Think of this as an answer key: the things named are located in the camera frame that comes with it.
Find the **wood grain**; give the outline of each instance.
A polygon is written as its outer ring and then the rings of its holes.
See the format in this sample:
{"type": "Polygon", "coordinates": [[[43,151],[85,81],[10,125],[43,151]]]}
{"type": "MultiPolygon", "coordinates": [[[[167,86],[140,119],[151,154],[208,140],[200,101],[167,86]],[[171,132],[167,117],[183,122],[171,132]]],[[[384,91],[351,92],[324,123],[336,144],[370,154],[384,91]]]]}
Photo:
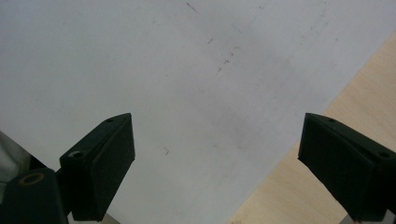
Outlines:
{"type": "MultiPolygon", "coordinates": [[[[396,32],[368,61],[324,115],[392,150],[396,148],[396,32]]],[[[297,161],[299,143],[230,218],[228,224],[339,223],[347,214],[297,161]]]]}

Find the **stain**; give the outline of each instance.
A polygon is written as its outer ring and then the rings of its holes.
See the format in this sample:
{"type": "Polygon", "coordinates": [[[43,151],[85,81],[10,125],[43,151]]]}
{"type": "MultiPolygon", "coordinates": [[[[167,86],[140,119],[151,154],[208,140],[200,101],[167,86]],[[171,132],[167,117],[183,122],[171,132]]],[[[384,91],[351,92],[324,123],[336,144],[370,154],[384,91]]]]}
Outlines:
{"type": "Polygon", "coordinates": [[[189,6],[192,10],[194,10],[194,12],[196,12],[196,13],[199,14],[199,12],[197,11],[197,9],[195,9],[195,7],[192,7],[192,6],[190,5],[190,3],[187,3],[187,6],[189,6]]]}
{"type": "Polygon", "coordinates": [[[243,33],[241,30],[239,30],[238,28],[236,28],[235,25],[231,24],[231,26],[232,26],[239,34],[242,34],[242,33],[243,33]]]}

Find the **white table surface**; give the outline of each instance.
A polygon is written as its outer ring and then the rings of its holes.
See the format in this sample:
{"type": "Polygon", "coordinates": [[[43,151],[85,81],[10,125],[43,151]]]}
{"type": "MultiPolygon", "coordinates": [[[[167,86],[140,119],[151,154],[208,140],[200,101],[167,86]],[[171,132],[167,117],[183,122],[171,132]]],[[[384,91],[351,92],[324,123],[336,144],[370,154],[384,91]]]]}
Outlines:
{"type": "Polygon", "coordinates": [[[0,130],[53,169],[131,112],[121,223],[224,223],[396,28],[396,1],[0,1],[0,130]]]}

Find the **black object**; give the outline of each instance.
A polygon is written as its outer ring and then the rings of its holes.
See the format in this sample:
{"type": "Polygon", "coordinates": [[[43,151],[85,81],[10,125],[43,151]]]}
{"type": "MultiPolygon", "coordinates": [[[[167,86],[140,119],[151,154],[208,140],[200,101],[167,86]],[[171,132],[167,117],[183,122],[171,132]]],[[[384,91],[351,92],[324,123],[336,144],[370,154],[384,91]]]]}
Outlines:
{"type": "Polygon", "coordinates": [[[101,221],[134,161],[131,114],[107,119],[62,155],[61,169],[32,170],[11,180],[2,224],[101,221]]]}
{"type": "Polygon", "coordinates": [[[396,153],[343,123],[306,114],[299,160],[354,220],[396,212],[396,153]]]}

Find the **white paper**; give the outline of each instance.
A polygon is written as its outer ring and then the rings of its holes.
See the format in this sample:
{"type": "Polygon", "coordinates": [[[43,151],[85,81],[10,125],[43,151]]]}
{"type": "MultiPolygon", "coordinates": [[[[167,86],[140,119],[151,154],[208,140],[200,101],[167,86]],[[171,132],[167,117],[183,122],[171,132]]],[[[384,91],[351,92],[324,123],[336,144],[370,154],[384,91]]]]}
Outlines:
{"type": "Polygon", "coordinates": [[[224,223],[396,28],[396,1],[0,2],[0,130],[53,169],[133,114],[121,223],[224,223]]]}

